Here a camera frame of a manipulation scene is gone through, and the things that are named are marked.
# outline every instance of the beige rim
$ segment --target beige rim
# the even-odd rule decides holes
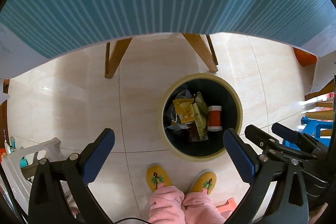
[[[237,93],[235,92],[235,90],[233,89],[233,87],[230,86],[230,84],[228,82],[226,82],[225,80],[223,80],[222,78],[215,76],[215,75],[211,75],[208,73],[196,73],[193,75],[188,75],[186,77],[181,78],[180,80],[178,80],[177,82],[175,82],[166,92],[166,94],[163,97],[163,100],[160,104],[159,107],[159,117],[158,117],[158,121],[159,121],[159,132],[161,133],[161,135],[163,136],[163,139],[165,140],[166,144],[168,145],[169,149],[178,157],[184,159],[184,160],[189,160],[189,161],[195,161],[195,162],[204,162],[204,161],[209,161],[209,160],[213,160],[215,158],[218,158],[219,156],[221,156],[222,154],[225,153],[226,149],[223,148],[222,150],[219,150],[218,152],[208,155],[208,156],[204,156],[204,157],[194,157],[194,156],[189,156],[186,155],[184,153],[182,153],[181,151],[179,151],[178,149],[176,149],[168,140],[165,130],[163,128],[163,122],[162,122],[162,117],[164,115],[164,107],[170,97],[170,95],[172,94],[172,92],[174,90],[176,90],[180,85],[190,81],[190,80],[194,80],[194,79],[209,79],[209,80],[213,80],[219,84],[221,84],[223,87],[225,87],[229,93],[231,94],[232,98],[235,101],[236,107],[237,107],[237,126],[235,128],[235,131],[237,132],[237,134],[240,133],[241,128],[242,128],[242,122],[243,122],[243,108],[242,108],[242,104],[240,102],[240,99],[237,95]]]

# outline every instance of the blue gripper pad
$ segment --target blue gripper pad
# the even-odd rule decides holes
[[[254,175],[259,170],[257,153],[249,144],[244,143],[232,128],[225,130],[223,144],[241,179],[246,183],[252,184]]]
[[[290,143],[297,144],[299,142],[299,136],[294,130],[289,129],[278,122],[272,125],[272,132]]]
[[[85,147],[81,153],[79,165],[82,169],[82,179],[85,185],[93,182],[115,143],[113,130],[105,128],[99,137]]]

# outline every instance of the metal screw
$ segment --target metal screw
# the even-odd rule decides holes
[[[47,162],[47,159],[46,158],[42,158],[40,159],[40,164],[45,164]]]
[[[260,155],[259,158],[261,161],[268,161],[268,157],[266,155]]]
[[[70,160],[76,160],[76,159],[78,159],[78,154],[77,153],[71,154],[70,157],[69,157],[69,159]]]
[[[291,159],[291,163],[293,163],[294,165],[298,165],[299,161],[297,159]]]

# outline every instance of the yellow slipper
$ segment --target yellow slipper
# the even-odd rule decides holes
[[[203,170],[197,175],[190,186],[188,193],[200,192],[210,195],[217,181],[216,174],[211,170]]]
[[[147,168],[146,180],[152,192],[173,185],[167,172],[159,164],[152,164]]]

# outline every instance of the pink pants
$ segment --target pink pants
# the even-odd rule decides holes
[[[175,186],[157,189],[149,200],[152,224],[223,224],[225,218],[205,193],[183,192]]]

